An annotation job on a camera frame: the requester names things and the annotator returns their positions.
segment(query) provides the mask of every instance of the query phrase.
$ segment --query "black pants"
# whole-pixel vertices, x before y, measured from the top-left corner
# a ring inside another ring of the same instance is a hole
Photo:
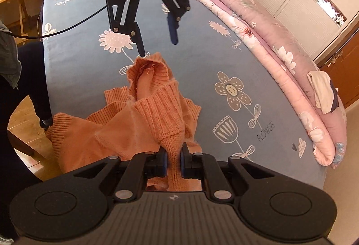
[[[42,42],[27,43],[19,47],[18,52],[22,65],[18,89],[13,89],[0,75],[0,234],[7,238],[17,237],[8,212],[11,200],[21,190],[40,182],[18,157],[8,140],[7,126],[10,116],[29,95],[36,115],[42,120],[51,117],[44,45]]]

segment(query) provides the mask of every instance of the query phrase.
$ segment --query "bed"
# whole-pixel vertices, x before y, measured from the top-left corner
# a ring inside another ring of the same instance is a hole
[[[195,139],[205,153],[222,161],[236,154],[322,188],[325,166],[335,161],[337,154],[328,145],[331,137],[319,122],[321,117],[296,106],[298,96],[305,96],[306,90],[293,78],[292,61],[280,63],[282,50],[273,52],[254,31],[254,24],[250,26],[234,11],[223,10],[223,2],[190,0],[191,11],[183,16],[178,30],[179,44],[173,45],[166,22],[168,9],[161,0],[141,0],[136,21],[146,55],[161,52],[182,95],[202,107]],[[44,0],[43,34],[70,27],[104,5],[105,0]],[[245,27],[231,25],[233,20]],[[249,38],[265,45],[269,57],[261,58]],[[137,56],[136,45],[128,36],[109,29],[106,11],[71,31],[45,38],[53,114],[86,118],[103,108],[104,91],[128,85],[126,70]],[[271,57],[279,62],[280,70],[268,67]],[[283,78],[297,86],[297,93],[288,93]],[[308,110],[313,109],[308,107],[310,100],[305,100]],[[340,106],[335,110],[344,120]],[[313,140],[322,145],[320,149]],[[325,166],[318,163],[322,154],[331,158],[330,162],[325,158]]]

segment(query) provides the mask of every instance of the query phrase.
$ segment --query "ribbed gray panel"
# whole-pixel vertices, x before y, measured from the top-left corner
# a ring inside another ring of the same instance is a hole
[[[140,200],[118,204],[89,234],[58,243],[21,238],[17,245],[270,245],[250,231],[233,208],[209,201],[203,192],[145,192]],[[330,245],[321,239],[307,245]]]

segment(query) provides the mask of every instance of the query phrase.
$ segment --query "person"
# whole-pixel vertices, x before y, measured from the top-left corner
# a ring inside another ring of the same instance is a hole
[[[21,190],[41,182],[10,144],[7,136],[10,116],[29,96],[40,126],[46,128],[52,124],[43,43],[30,42],[17,49],[15,39],[5,32],[10,31],[0,20],[0,244],[17,238],[9,217],[11,200]]]

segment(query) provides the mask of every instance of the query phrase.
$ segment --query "gray jacket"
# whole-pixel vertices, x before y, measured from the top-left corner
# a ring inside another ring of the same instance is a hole
[[[16,88],[21,74],[21,63],[18,59],[18,48],[15,39],[6,34],[9,29],[0,20],[0,75]]]

